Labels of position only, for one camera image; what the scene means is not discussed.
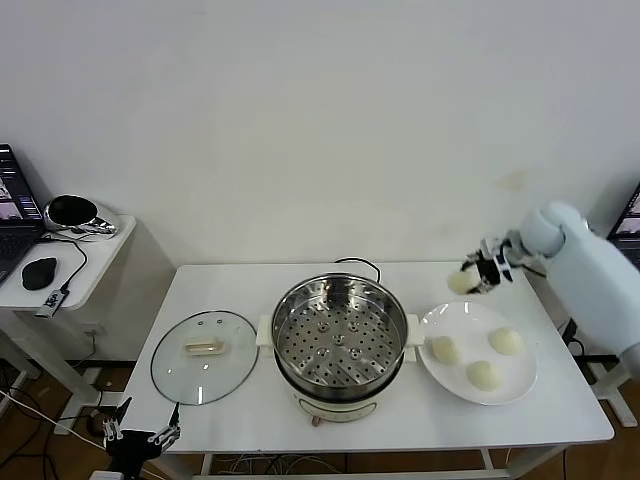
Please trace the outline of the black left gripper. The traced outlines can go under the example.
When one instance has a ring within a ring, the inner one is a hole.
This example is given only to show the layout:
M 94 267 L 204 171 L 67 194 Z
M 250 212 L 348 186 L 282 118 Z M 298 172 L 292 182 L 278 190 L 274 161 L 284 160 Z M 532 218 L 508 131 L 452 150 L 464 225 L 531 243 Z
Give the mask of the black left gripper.
M 119 405 L 115 412 L 102 423 L 104 445 L 110 456 L 109 471 L 122 475 L 139 475 L 144 464 L 158 458 L 162 449 L 160 445 L 173 445 L 180 438 L 179 408 L 176 403 L 169 422 L 159 432 L 125 430 L 123 433 L 120 423 L 124 419 L 131 403 L 127 398 Z

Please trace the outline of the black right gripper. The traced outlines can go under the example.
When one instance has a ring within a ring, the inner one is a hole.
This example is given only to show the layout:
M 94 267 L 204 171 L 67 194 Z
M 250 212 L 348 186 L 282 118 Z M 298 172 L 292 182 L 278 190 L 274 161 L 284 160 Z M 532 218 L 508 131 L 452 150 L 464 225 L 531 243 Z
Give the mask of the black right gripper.
M 478 263 L 481 283 L 468 288 L 468 295 L 488 294 L 503 283 L 513 282 L 511 266 L 503 250 L 473 252 L 464 262 L 465 265 Z

